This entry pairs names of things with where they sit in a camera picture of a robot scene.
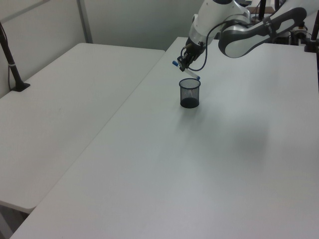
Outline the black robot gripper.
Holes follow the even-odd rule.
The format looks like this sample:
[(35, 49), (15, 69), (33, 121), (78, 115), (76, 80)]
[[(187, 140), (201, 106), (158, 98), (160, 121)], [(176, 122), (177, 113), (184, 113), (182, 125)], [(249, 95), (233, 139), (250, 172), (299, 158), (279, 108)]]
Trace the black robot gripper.
[(181, 55), (177, 58), (179, 69), (182, 72), (184, 72), (186, 68), (188, 69), (193, 61), (195, 61), (204, 52), (203, 45), (196, 45), (194, 43), (189, 43), (184, 48), (185, 52), (183, 56)]

